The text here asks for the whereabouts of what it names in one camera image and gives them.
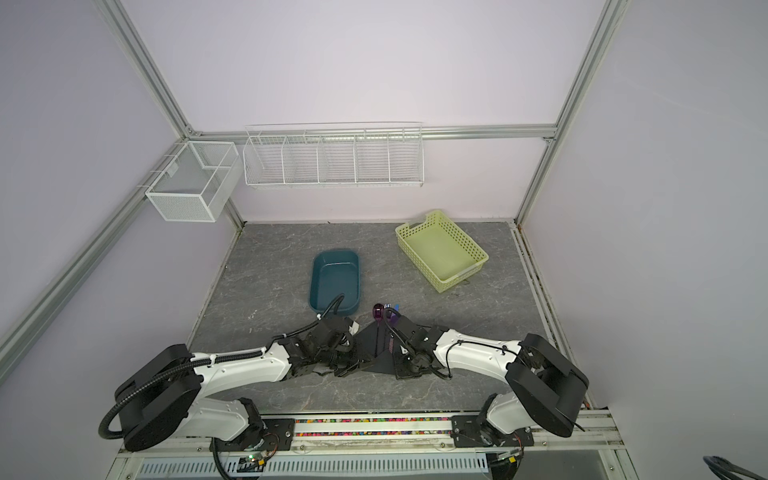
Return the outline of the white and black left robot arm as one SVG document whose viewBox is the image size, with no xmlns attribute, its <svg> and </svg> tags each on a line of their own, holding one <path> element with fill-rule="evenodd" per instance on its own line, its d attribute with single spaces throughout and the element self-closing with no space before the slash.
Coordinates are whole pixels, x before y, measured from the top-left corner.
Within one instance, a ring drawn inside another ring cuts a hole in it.
<svg viewBox="0 0 768 480">
<path fill-rule="evenodd" d="M 167 347 L 120 385 L 98 434 L 138 452 L 170 438 L 200 437 L 213 452 L 279 449 L 255 402 L 218 400 L 216 394 L 258 383 L 278 383 L 312 373 L 347 374 L 361 361 L 358 325 L 339 314 L 338 294 L 308 325 L 272 337 L 264 347 L 192 353 Z"/>
</svg>

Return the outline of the purple metallic spoon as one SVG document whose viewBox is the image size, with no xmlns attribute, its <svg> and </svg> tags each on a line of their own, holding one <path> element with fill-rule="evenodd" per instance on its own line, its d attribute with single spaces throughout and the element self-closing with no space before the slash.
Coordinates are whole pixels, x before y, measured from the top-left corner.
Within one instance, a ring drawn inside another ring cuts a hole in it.
<svg viewBox="0 0 768 480">
<path fill-rule="evenodd" d="M 381 303 L 377 303 L 373 307 L 373 318 L 374 318 L 374 344 L 377 345 L 379 343 L 379 337 L 380 334 L 384 331 L 386 331 L 386 325 L 385 325 L 385 306 Z"/>
</svg>

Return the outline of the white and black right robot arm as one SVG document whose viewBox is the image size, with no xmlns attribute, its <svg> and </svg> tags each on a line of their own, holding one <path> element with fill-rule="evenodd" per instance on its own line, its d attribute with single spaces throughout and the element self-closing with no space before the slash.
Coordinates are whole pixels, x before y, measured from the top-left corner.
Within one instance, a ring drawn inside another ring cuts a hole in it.
<svg viewBox="0 0 768 480">
<path fill-rule="evenodd" d="M 506 383 L 506 394 L 490 395 L 475 416 L 454 422 L 455 442 L 472 446 L 524 445 L 522 432 L 538 426 L 568 438 L 580 429 L 578 416 L 589 387 L 587 376 L 538 334 L 522 340 L 473 337 L 455 329 L 416 324 L 392 307 L 377 304 L 377 336 L 393 359 L 398 378 L 426 373 L 442 379 L 465 370 Z"/>
</svg>

